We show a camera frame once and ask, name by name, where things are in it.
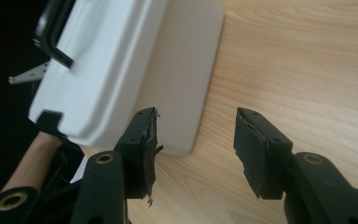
metal bracket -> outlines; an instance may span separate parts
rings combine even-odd
[[[38,81],[43,78],[43,76],[46,73],[46,70],[48,69],[49,62],[42,63],[38,65],[37,67],[26,71],[16,77],[9,77],[8,82],[12,85],[20,84],[20,83],[26,83],[26,82],[32,82],[32,81]]]

wood grain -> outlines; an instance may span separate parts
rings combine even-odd
[[[132,223],[285,223],[257,200],[232,148],[238,106],[324,155],[358,188],[358,1],[222,0],[226,20],[197,142],[157,156],[154,203]]]

wooden table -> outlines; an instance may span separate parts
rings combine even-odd
[[[186,157],[159,154],[154,202],[132,223],[285,223],[258,200],[233,149],[236,109],[263,114],[358,188],[358,0],[221,0],[226,18],[200,131]]]

black handle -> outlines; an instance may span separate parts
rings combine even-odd
[[[74,60],[60,51],[56,45],[74,3],[75,0],[48,1],[34,32],[34,43],[67,68],[71,68]]]

white box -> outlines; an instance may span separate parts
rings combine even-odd
[[[68,139],[114,148],[133,113],[155,106],[158,142],[187,154],[194,143],[223,23],[218,0],[76,0],[30,109],[62,113]]]

